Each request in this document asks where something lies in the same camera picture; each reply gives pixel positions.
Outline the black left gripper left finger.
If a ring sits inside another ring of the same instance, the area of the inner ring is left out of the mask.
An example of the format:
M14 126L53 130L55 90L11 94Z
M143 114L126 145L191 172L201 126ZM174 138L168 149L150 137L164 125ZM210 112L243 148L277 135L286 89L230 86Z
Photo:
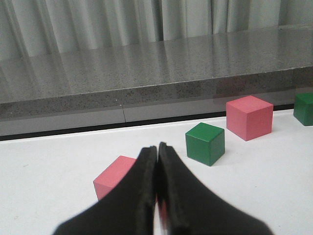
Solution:
M157 148L141 149L129 172L95 205L62 223L56 235L151 235Z

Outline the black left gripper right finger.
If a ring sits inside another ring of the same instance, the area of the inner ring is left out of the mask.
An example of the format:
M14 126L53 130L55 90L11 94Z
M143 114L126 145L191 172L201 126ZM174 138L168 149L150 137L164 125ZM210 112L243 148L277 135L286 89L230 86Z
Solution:
M161 222L169 235L272 234L263 221L208 189L164 142L158 150L156 190Z

